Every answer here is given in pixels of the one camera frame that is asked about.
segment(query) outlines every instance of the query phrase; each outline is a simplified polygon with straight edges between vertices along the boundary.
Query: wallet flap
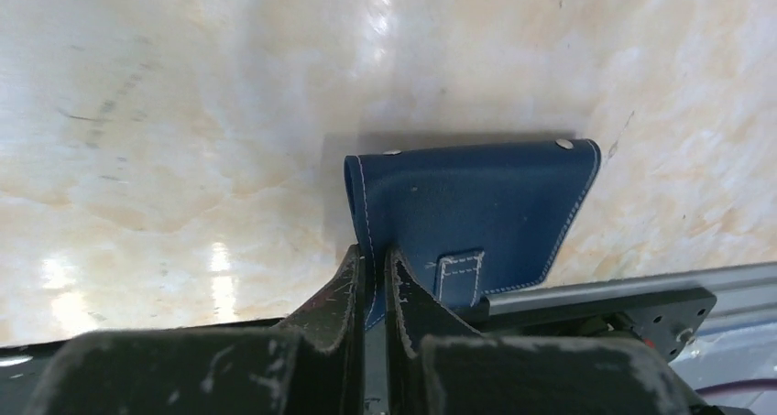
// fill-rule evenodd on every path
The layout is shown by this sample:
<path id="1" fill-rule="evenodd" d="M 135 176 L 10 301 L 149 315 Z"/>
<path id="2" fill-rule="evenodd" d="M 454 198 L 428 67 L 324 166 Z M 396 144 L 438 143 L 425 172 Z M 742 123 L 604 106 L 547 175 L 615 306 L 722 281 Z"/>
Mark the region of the wallet flap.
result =
<path id="1" fill-rule="evenodd" d="M 385 313 L 383 261 L 398 244 L 451 309 L 530 287 L 551 268 L 599 168 L 591 140 L 348 156 L 345 186 L 365 256 L 367 327 Z"/>

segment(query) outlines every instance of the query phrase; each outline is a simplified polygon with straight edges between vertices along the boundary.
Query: metal rail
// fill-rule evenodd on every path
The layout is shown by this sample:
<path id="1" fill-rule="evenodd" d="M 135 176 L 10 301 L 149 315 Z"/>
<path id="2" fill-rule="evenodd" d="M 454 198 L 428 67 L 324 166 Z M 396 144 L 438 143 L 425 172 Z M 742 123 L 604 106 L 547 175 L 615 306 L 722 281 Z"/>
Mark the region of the metal rail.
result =
<path id="1" fill-rule="evenodd" d="M 777 322 L 777 262 L 488 295 L 490 316 L 702 287 L 717 305 L 700 333 Z"/>

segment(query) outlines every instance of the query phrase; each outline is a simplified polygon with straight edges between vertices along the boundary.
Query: bolt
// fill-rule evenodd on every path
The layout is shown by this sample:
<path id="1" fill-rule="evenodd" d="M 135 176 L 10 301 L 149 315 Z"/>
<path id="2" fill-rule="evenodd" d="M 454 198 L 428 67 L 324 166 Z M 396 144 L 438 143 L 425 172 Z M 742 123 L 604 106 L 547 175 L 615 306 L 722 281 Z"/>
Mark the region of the bolt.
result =
<path id="1" fill-rule="evenodd" d="M 693 328 L 685 328 L 677 334 L 677 342 L 683 345 L 689 345 L 696 341 L 696 335 Z"/>

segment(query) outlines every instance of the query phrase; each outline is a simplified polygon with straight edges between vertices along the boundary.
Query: leather wallet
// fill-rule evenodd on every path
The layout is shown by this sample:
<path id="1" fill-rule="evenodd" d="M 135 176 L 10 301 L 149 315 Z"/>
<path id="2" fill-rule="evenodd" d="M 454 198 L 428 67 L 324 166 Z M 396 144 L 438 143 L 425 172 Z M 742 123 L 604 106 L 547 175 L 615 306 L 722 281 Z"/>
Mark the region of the leather wallet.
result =
<path id="1" fill-rule="evenodd" d="M 367 329 L 385 315 L 387 249 L 451 309 L 541 283 L 594 182 L 592 140 L 444 147 L 345 158 L 365 258 Z"/>

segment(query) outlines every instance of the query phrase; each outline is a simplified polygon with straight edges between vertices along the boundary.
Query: marble countertop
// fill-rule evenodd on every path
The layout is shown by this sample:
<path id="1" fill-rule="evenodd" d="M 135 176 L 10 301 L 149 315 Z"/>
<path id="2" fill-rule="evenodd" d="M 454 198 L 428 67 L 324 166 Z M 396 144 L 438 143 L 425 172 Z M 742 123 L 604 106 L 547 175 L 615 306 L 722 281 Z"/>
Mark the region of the marble countertop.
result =
<path id="1" fill-rule="evenodd" d="M 349 153 L 593 138 L 549 286 L 777 259 L 777 0 L 0 1 L 0 345 L 293 311 Z"/>

